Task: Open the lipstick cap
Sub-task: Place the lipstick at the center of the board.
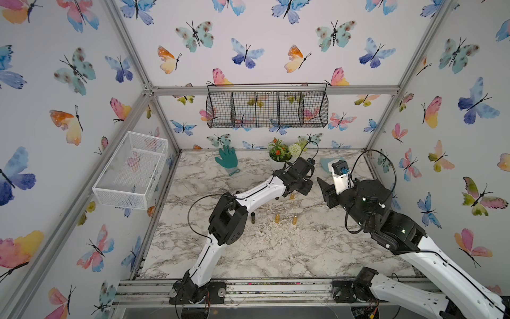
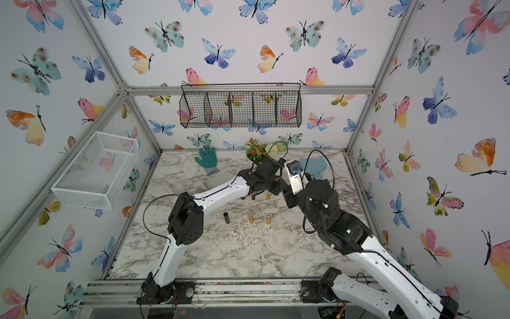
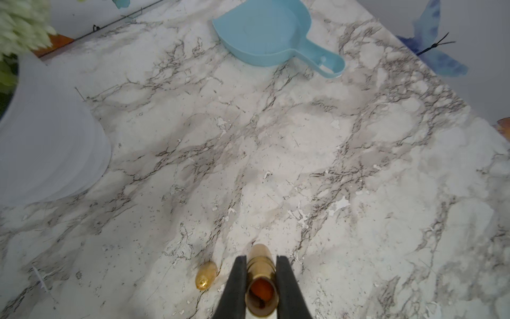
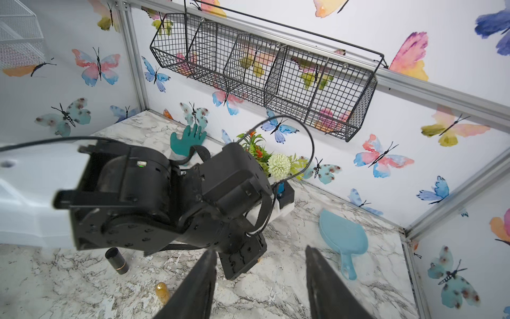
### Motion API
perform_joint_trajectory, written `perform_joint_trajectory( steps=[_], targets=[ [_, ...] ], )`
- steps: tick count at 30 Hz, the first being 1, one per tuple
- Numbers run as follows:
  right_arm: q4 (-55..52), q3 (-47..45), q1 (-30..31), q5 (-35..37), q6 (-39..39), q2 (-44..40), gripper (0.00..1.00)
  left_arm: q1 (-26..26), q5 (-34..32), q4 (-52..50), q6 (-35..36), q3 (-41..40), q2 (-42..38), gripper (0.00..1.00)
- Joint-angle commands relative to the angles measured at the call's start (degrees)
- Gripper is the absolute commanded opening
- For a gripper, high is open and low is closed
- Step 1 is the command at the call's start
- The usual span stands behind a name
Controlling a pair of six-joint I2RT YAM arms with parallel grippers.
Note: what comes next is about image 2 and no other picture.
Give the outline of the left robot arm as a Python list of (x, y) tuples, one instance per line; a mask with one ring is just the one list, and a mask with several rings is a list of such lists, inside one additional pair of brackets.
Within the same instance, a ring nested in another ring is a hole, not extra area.
[(236, 176), (200, 194), (179, 194), (169, 215), (167, 240), (158, 266), (143, 281), (136, 303), (165, 304), (177, 299), (175, 279), (179, 264), (188, 246), (203, 234), (204, 220), (210, 213), (253, 193), (268, 191), (279, 195), (287, 186), (279, 177), (259, 180), (249, 174), (247, 178)]

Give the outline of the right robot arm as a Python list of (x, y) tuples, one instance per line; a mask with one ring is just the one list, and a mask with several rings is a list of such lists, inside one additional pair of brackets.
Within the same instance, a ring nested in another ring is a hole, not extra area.
[(415, 279), (356, 216), (339, 207), (339, 194), (327, 180), (282, 182), (288, 207), (299, 207), (320, 239), (368, 272), (382, 289), (360, 283), (329, 268), (323, 285), (338, 299), (379, 318), (455, 318), (458, 303), (437, 295)]

